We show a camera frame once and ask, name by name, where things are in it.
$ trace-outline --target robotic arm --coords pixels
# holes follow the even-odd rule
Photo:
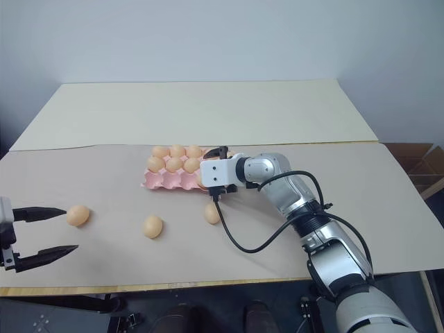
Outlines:
[[[203,185],[213,196],[218,191],[212,189],[223,193],[221,189],[233,184],[262,189],[301,237],[313,281],[323,297],[336,303],[336,321],[341,333],[416,332],[398,306],[373,286],[370,257],[330,218],[333,215],[324,213],[323,199],[319,203],[299,176],[280,177],[291,171],[285,156],[236,154],[226,159],[227,148],[217,150],[222,159],[200,164]]]
[[[36,255],[22,258],[12,249],[17,241],[13,223],[15,221],[36,222],[66,214],[53,207],[25,207],[13,209],[9,198],[0,196],[0,267],[7,271],[23,272],[54,262],[77,249],[78,245],[56,246],[40,250]]]

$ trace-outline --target white tabletop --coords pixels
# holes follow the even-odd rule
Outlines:
[[[62,85],[11,148],[376,141],[336,80]]]
[[[210,225],[202,191],[140,187],[149,146],[93,146],[49,151],[13,151],[0,161],[1,195],[15,207],[44,205],[93,211],[82,228],[65,217],[15,224],[23,255],[78,244],[58,261],[14,273],[0,270],[2,287],[80,287],[221,280],[308,278],[307,255],[288,229],[261,253],[237,250],[220,224]],[[331,213],[364,236],[376,273],[444,268],[444,230],[386,147],[378,143],[239,146],[249,155],[285,154],[294,169],[319,180]],[[255,190],[222,197],[235,237],[257,246],[283,218]],[[150,214],[164,219],[156,240],[142,234]]]

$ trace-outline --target black cable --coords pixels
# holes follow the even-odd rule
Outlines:
[[[333,215],[330,213],[326,213],[326,212],[316,213],[316,215],[329,217],[332,220],[335,220],[335,221],[338,221],[338,222],[344,224],[347,228],[349,228],[351,231],[353,231],[353,233],[356,235],[356,237],[358,237],[359,241],[361,242],[361,245],[362,245],[362,248],[364,249],[364,252],[366,254],[366,258],[367,258],[368,263],[373,268],[372,257],[370,254],[370,250],[368,249],[367,243],[364,240],[364,238],[362,237],[362,235],[359,233],[359,231],[350,222],[347,222],[346,220],[342,219],[339,216],[336,216],[336,215]]]
[[[324,208],[324,198],[323,198],[323,194],[322,194],[322,191],[321,191],[321,186],[319,185],[317,179],[310,172],[307,172],[307,171],[289,171],[289,172],[281,173],[280,175],[273,176],[273,177],[267,179],[266,181],[264,181],[262,184],[260,184],[259,187],[257,188],[257,191],[261,191],[261,189],[265,185],[269,184],[270,182],[273,182],[274,180],[277,180],[277,179],[280,179],[280,178],[283,178],[283,177],[293,176],[293,175],[307,176],[307,177],[309,177],[311,179],[311,181],[314,183],[314,186],[316,187],[316,191],[318,192],[318,196],[319,196],[319,201],[320,201],[321,207]],[[373,268],[372,257],[371,257],[370,250],[368,249],[366,241],[364,240],[362,235],[359,233],[359,231],[350,222],[347,222],[346,220],[342,219],[339,216],[336,216],[336,215],[333,215],[333,214],[329,214],[329,213],[326,213],[326,212],[316,212],[316,213],[315,212],[306,212],[306,213],[302,213],[301,215],[297,216],[295,219],[291,219],[290,221],[287,221],[284,224],[282,224],[280,226],[280,228],[277,229],[276,232],[274,234],[272,234],[270,236],[270,238],[268,238],[261,246],[258,246],[257,248],[254,248],[254,249],[248,249],[248,248],[244,248],[239,243],[237,243],[236,239],[234,239],[234,237],[231,235],[231,232],[228,229],[227,224],[225,223],[225,219],[223,218],[221,208],[219,207],[219,202],[218,202],[217,196],[213,197],[213,201],[214,201],[214,204],[216,205],[216,209],[217,209],[217,212],[219,213],[219,217],[221,219],[223,229],[225,230],[226,234],[228,235],[228,238],[230,239],[230,241],[239,250],[241,250],[241,251],[243,251],[245,253],[258,253],[259,251],[265,249],[268,245],[270,245],[270,243],[272,241],[274,241],[274,239],[277,236],[279,236],[281,234],[282,231],[284,231],[290,224],[295,223],[299,218],[304,217],[304,216],[309,216],[309,215],[312,215],[312,216],[319,215],[319,216],[329,217],[330,219],[338,221],[339,223],[342,223],[347,228],[349,228],[356,235],[358,240],[361,242],[361,245],[362,245],[362,247],[364,249],[367,261],[370,264],[370,266]]]
[[[261,185],[259,185],[257,187],[257,191],[260,192],[261,189],[265,185],[269,184],[270,182],[273,182],[274,180],[277,180],[277,179],[280,179],[280,178],[283,178],[283,177],[294,176],[294,175],[296,175],[296,176],[298,176],[298,175],[307,176],[308,178],[311,179],[311,181],[313,182],[313,184],[314,184],[314,186],[316,188],[316,191],[318,192],[319,203],[321,204],[321,207],[324,208],[324,196],[322,195],[321,186],[319,185],[318,180],[310,172],[307,172],[307,171],[288,171],[288,172],[284,172],[284,173],[281,173],[279,175],[270,177],[269,179],[267,179],[266,181],[264,181]]]
[[[304,320],[299,324],[298,329],[295,331],[295,333],[300,333],[301,329],[304,327],[305,323],[308,321],[307,318],[304,318]]]
[[[223,215],[222,215],[222,211],[221,211],[221,208],[219,207],[219,202],[217,201],[217,200],[215,200],[214,201],[214,204],[216,205],[216,209],[217,209],[217,212],[219,213],[219,217],[221,218],[221,222],[222,222],[222,225],[223,225],[223,229],[225,229],[225,232],[226,232],[226,234],[228,235],[228,238],[230,239],[230,241],[240,250],[240,251],[242,251],[242,252],[245,252],[245,253],[258,253],[259,251],[262,251],[263,249],[265,249],[268,245],[270,245],[270,243],[272,242],[272,241],[274,241],[275,240],[275,238],[277,237],[277,236],[279,236],[280,235],[280,233],[282,232],[282,231],[284,231],[289,225],[291,225],[293,222],[294,222],[294,220],[291,220],[291,221],[287,221],[287,222],[285,222],[284,224],[282,224],[281,226],[280,226],[280,228],[279,229],[277,229],[276,230],[276,232],[274,233],[274,234],[272,234],[271,236],[270,236],[270,238],[268,238],[261,246],[258,246],[257,248],[253,248],[253,249],[249,249],[249,248],[244,248],[242,245],[240,245],[239,243],[237,243],[237,241],[236,241],[236,239],[234,239],[234,237],[231,235],[231,232],[228,230],[228,226],[227,226],[227,223],[225,223],[225,219],[223,218]],[[313,213],[311,213],[311,212],[307,212],[307,213],[303,213],[303,214],[301,214],[299,217],[302,217],[302,216],[307,216],[307,215],[312,215]]]

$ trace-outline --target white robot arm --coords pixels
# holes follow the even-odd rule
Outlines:
[[[302,179],[292,174],[297,171],[291,171],[285,156],[277,153],[257,157],[236,154],[230,159],[203,161],[200,172],[203,185],[209,188],[220,215],[217,200],[224,186],[246,185],[262,190],[300,235],[302,248],[308,254],[307,267],[311,277],[321,295],[336,303],[336,321],[341,333],[416,332],[399,307],[373,286],[373,268],[365,242],[367,255],[360,251],[337,221],[347,222],[324,212],[326,206],[320,190],[319,203]],[[299,174],[312,177],[304,171]],[[318,188],[316,179],[312,180]]]

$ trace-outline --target egg carton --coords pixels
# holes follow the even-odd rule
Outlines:
[[[163,157],[165,164],[170,159],[171,156]],[[184,155],[180,157],[180,159],[185,163],[188,157]],[[203,157],[201,156],[198,160],[202,162]],[[200,189],[206,191],[205,188],[200,187],[197,183],[199,175],[200,169],[197,169],[193,173],[188,173],[183,168],[178,169],[174,173],[167,171],[165,168],[160,169],[158,173],[145,169],[145,182],[142,183],[142,187],[146,187],[147,189],[163,187],[165,189],[186,189],[187,191],[190,189]]]

